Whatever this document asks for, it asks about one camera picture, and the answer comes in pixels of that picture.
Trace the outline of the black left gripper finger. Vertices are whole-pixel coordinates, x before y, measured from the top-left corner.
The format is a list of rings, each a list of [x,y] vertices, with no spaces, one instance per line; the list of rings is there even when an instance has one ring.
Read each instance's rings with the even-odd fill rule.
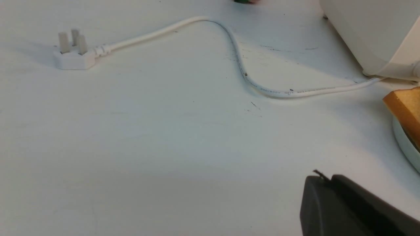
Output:
[[[305,178],[304,236],[418,236],[420,223],[344,175]]]

